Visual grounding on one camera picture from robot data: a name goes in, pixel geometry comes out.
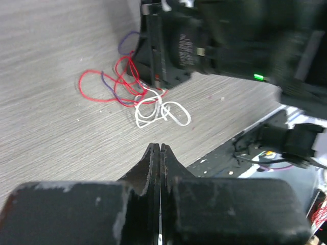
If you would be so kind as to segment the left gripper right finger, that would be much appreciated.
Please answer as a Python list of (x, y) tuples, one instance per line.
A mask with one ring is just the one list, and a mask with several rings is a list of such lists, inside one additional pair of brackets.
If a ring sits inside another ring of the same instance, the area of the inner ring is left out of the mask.
[(171, 147), (163, 143), (160, 149), (160, 213), (163, 244), (173, 243), (172, 238), (174, 236), (176, 215), (171, 191), (174, 180), (177, 177), (187, 178), (193, 176), (194, 175), (177, 160)]

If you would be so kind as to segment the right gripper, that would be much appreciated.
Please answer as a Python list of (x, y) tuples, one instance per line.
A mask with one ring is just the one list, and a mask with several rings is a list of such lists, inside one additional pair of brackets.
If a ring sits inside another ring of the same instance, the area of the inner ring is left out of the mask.
[(140, 14), (131, 60), (146, 85), (171, 89), (193, 72), (217, 74), (216, 44), (194, 3), (141, 1)]

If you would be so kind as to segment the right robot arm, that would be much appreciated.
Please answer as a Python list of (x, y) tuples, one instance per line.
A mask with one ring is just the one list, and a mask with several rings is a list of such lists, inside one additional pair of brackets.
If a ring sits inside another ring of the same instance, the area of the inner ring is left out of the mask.
[(326, 1), (141, 1), (132, 61), (172, 89), (193, 72), (265, 82), (279, 102), (326, 119)]

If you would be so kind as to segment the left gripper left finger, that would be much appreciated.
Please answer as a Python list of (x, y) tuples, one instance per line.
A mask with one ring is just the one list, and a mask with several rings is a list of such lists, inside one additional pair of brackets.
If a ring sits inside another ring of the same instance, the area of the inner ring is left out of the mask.
[(123, 228), (124, 244), (158, 244), (160, 214), (160, 146), (148, 145), (140, 161), (119, 181), (132, 187)]

